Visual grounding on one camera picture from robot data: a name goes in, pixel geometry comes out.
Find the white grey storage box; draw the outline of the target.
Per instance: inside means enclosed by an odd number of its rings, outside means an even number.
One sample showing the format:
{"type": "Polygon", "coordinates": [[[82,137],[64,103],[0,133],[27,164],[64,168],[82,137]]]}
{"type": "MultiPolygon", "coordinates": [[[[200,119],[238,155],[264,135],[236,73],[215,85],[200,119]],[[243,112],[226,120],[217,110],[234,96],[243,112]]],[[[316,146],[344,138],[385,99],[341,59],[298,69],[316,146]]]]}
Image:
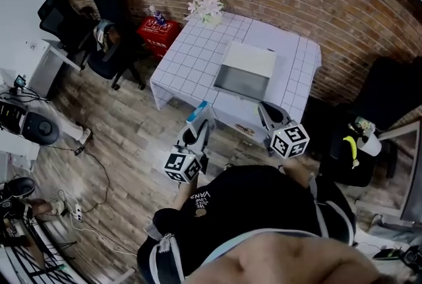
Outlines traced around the white grey storage box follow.
{"type": "Polygon", "coordinates": [[[224,52],[214,87],[243,99],[262,101],[276,58],[273,51],[231,42],[224,52]]]}

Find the white grid tablecloth table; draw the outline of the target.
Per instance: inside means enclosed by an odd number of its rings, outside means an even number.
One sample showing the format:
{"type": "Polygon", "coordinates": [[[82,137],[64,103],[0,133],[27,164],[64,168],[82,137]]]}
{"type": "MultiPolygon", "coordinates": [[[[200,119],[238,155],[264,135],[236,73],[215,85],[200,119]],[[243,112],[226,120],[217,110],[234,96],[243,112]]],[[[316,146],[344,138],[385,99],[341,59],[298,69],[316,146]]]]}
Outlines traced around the white grid tablecloth table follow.
{"type": "Polygon", "coordinates": [[[192,18],[172,43],[150,86],[161,109],[177,97],[195,107],[207,101],[223,124],[261,143],[266,136],[256,101],[249,101],[214,87],[226,47],[239,42],[273,49],[276,63],[264,101],[283,107],[300,123],[315,72],[322,64],[319,44],[273,25],[225,12],[217,25],[192,18]]]}

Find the bag on chair seat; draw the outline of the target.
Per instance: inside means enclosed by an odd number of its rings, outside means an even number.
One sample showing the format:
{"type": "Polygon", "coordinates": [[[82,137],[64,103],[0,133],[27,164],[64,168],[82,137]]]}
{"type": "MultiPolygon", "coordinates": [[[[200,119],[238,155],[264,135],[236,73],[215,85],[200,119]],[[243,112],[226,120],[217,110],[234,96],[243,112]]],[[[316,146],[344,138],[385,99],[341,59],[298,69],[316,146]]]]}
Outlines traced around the bag on chair seat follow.
{"type": "Polygon", "coordinates": [[[93,30],[93,35],[96,41],[97,50],[102,50],[104,53],[108,52],[107,35],[113,28],[114,23],[107,19],[101,19],[93,30]]]}

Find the person's left forearm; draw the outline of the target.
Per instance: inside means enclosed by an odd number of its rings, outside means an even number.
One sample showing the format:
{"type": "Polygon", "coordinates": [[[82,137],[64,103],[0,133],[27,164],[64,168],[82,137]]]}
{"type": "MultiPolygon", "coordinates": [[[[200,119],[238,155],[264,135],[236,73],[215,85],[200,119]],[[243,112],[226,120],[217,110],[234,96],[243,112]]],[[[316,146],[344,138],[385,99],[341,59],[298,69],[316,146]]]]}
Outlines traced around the person's left forearm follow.
{"type": "Polygon", "coordinates": [[[175,197],[172,208],[180,210],[183,204],[195,193],[197,190],[198,176],[196,176],[191,183],[180,183],[177,195],[175,197]]]}

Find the clear plastic bottle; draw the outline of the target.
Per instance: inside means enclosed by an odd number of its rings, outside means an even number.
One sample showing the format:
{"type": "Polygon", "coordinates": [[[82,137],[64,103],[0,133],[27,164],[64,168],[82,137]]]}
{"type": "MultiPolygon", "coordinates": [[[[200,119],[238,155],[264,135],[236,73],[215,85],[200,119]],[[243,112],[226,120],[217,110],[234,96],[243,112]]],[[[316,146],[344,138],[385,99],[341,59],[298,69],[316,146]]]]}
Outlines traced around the clear plastic bottle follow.
{"type": "Polygon", "coordinates": [[[157,24],[159,24],[160,26],[165,26],[167,24],[166,19],[164,18],[162,13],[157,8],[155,8],[155,6],[150,5],[149,11],[152,13],[152,16],[155,18],[157,24]]]}

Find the yellow banana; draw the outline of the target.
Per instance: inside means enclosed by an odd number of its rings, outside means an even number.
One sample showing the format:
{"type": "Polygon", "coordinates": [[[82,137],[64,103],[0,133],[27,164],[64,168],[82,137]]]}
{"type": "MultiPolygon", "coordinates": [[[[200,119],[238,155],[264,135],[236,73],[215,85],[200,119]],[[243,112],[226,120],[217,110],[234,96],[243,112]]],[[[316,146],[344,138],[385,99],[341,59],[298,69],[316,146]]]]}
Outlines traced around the yellow banana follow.
{"type": "Polygon", "coordinates": [[[351,148],[352,155],[352,169],[355,169],[359,165],[359,160],[357,159],[357,144],[355,139],[352,136],[346,136],[343,138],[343,141],[349,143],[351,148]]]}

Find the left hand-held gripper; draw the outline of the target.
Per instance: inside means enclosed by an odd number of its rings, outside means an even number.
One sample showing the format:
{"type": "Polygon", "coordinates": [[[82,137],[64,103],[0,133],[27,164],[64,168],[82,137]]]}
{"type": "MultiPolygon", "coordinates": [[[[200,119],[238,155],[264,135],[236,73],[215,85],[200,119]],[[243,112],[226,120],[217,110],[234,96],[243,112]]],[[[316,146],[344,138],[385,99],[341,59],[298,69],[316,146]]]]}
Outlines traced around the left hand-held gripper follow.
{"type": "Polygon", "coordinates": [[[173,181],[191,184],[199,174],[206,174],[208,157],[204,148],[210,135],[210,121],[206,119],[200,126],[198,138],[189,125],[185,125],[168,153],[164,162],[164,173],[173,181]]]}

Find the white cup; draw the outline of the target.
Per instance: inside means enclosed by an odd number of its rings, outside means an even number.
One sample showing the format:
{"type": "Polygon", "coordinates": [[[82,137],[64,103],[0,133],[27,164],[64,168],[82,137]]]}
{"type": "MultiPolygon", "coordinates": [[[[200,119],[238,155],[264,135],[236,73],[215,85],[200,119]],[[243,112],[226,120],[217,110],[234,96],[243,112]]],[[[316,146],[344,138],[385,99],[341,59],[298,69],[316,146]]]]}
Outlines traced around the white cup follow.
{"type": "Polygon", "coordinates": [[[382,144],[375,136],[375,134],[370,133],[369,136],[362,136],[357,139],[357,148],[370,156],[379,155],[382,144]]]}

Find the person's black shirt torso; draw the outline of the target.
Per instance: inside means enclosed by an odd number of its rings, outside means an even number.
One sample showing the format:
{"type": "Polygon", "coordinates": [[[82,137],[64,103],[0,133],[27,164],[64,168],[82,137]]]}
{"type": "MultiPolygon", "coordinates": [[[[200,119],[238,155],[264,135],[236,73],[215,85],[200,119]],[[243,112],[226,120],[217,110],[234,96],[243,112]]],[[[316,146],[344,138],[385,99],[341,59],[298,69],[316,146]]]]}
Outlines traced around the person's black shirt torso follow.
{"type": "Polygon", "coordinates": [[[271,166],[230,167],[180,210],[154,214],[138,250],[139,272],[147,284],[181,284],[219,246],[261,229],[352,244],[356,225],[340,189],[323,176],[304,188],[271,166]]]}

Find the person's right forearm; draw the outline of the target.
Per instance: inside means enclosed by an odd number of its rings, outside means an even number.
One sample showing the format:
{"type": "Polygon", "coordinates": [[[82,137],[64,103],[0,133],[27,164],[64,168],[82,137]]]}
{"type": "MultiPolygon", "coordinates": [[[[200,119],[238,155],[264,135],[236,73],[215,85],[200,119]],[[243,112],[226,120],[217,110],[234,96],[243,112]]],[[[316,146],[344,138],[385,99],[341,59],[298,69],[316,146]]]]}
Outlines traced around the person's right forearm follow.
{"type": "Polygon", "coordinates": [[[283,159],[282,169],[288,177],[299,183],[304,188],[309,187],[311,177],[314,175],[313,172],[303,165],[297,158],[283,159]]]}

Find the white frame dark desk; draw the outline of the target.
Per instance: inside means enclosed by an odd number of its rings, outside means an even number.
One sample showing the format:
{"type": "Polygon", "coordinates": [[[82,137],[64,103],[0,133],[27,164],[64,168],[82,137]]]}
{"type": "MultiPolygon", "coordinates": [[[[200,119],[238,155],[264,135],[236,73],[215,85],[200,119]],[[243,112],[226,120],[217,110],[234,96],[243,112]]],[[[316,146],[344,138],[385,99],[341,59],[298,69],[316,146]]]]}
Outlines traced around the white frame dark desk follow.
{"type": "Polygon", "coordinates": [[[381,215],[397,217],[404,221],[422,223],[422,120],[384,132],[378,139],[381,142],[394,143],[393,139],[413,132],[415,133],[414,153],[404,201],[399,209],[380,206],[377,212],[381,215]]]}

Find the black round device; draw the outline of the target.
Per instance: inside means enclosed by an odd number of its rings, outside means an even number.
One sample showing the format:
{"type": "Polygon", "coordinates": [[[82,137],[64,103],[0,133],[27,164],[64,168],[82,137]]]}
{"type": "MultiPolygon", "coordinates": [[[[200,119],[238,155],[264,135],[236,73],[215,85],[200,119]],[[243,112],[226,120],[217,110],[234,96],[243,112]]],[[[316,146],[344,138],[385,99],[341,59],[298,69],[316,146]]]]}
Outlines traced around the black round device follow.
{"type": "Polygon", "coordinates": [[[27,112],[22,125],[22,135],[35,144],[48,146],[57,141],[59,127],[39,113],[27,112]]]}

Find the red cardboard box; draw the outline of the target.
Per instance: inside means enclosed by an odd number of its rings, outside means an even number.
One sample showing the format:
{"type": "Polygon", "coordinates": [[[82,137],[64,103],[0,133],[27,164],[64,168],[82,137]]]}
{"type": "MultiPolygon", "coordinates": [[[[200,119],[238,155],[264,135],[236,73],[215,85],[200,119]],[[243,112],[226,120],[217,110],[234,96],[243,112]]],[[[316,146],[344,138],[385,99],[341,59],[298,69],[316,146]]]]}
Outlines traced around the red cardboard box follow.
{"type": "Polygon", "coordinates": [[[181,32],[179,23],[169,20],[161,26],[152,16],[146,17],[136,32],[146,42],[157,60],[161,60],[181,32]]]}

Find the black metal rack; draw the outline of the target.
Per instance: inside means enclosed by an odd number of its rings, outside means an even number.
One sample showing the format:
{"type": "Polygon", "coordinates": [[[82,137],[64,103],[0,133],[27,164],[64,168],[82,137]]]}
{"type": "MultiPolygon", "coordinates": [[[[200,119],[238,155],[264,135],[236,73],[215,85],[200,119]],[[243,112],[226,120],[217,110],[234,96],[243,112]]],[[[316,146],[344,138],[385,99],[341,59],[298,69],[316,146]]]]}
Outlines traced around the black metal rack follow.
{"type": "Polygon", "coordinates": [[[66,262],[20,220],[0,220],[0,284],[78,284],[66,262]]]}

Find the pale flower bouquet vase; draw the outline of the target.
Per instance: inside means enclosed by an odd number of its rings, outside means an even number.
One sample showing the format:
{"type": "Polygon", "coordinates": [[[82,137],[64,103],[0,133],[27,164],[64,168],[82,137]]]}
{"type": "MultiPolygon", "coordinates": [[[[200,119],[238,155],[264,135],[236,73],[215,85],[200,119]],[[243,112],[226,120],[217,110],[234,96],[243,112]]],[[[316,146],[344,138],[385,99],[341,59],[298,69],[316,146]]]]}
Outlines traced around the pale flower bouquet vase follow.
{"type": "Polygon", "coordinates": [[[188,15],[185,20],[192,18],[204,24],[217,25],[222,21],[224,3],[222,0],[193,0],[188,3],[188,15]]]}

